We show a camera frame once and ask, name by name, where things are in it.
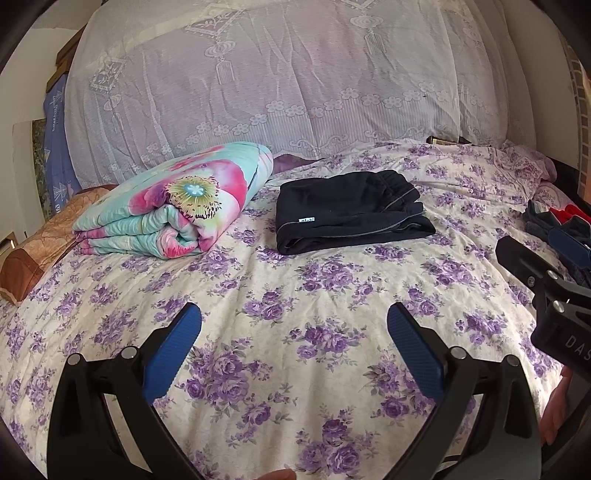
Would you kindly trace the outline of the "person right hand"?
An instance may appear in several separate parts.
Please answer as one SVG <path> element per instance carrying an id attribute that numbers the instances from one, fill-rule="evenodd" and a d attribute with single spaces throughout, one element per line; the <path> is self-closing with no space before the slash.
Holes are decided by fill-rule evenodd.
<path id="1" fill-rule="evenodd" d="M 558 430 L 567 418 L 567 393 L 572 376 L 572 370 L 564 366 L 561 371 L 560 383 L 553 390 L 539 423 L 539 433 L 542 445 L 551 445 L 555 441 Z"/>

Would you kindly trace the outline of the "person left hand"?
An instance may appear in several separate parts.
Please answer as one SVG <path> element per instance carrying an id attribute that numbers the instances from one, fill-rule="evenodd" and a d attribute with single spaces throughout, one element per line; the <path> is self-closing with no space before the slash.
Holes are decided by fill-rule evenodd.
<path id="1" fill-rule="evenodd" d="M 297 474 L 294 470 L 289 468 L 276 470 L 263 474 L 256 478 L 256 480 L 296 480 Z"/>

